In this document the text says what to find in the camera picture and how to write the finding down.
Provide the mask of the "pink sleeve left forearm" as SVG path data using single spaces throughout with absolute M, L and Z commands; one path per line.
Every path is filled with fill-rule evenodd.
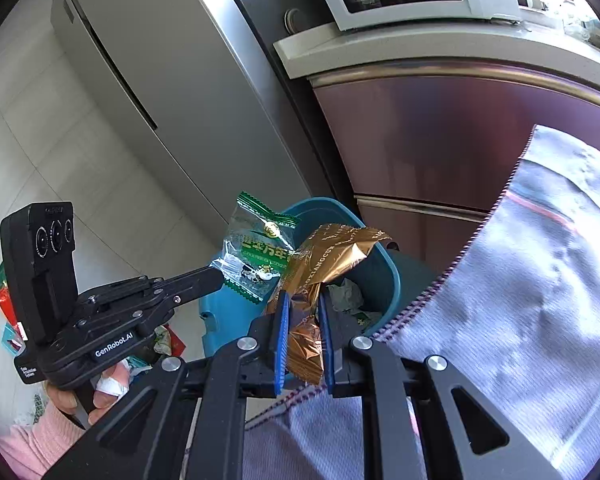
M 78 400 L 72 392 L 57 393 L 35 424 L 11 426 L 9 433 L 0 437 L 0 454 L 18 479 L 41 479 L 84 435 L 84 430 L 68 419 Z

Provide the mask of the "person's left hand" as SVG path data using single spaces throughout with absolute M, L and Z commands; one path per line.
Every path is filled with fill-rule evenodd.
M 107 368 L 97 378 L 73 390 L 61 390 L 44 382 L 48 400 L 81 429 L 90 428 L 129 391 L 131 367 L 127 360 Z

